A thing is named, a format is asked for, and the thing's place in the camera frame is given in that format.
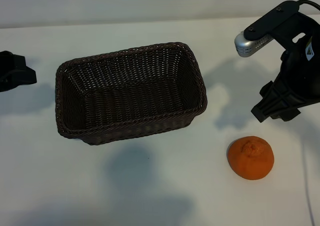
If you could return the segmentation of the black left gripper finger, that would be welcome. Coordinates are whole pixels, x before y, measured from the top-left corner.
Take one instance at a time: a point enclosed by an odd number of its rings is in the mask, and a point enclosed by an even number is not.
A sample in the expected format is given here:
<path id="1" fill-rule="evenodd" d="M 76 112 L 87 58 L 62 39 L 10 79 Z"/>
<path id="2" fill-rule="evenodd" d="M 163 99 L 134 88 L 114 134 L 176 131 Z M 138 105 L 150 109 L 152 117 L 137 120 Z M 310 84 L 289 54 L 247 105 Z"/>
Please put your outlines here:
<path id="1" fill-rule="evenodd" d="M 24 56 L 13 54 L 9 51 L 0 52 L 0 73 L 6 74 L 11 71 L 25 70 L 26 59 Z"/>
<path id="2" fill-rule="evenodd" d="M 27 67 L 26 69 L 14 69 L 0 76 L 0 91 L 6 92 L 22 85 L 37 83 L 36 72 Z"/>

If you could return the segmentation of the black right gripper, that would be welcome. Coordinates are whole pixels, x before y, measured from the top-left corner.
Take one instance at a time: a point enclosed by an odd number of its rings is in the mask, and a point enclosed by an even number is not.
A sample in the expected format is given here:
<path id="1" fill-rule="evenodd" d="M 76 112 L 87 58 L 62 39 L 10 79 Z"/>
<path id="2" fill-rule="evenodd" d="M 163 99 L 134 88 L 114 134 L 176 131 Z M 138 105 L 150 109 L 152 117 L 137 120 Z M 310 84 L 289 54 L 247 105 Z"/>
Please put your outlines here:
<path id="1" fill-rule="evenodd" d="M 296 43 L 283 37 L 285 48 L 279 75 L 260 90 L 261 101 L 251 113 L 262 123 L 267 118 L 291 121 L 301 112 L 297 108 L 320 102 L 320 36 L 306 34 Z"/>

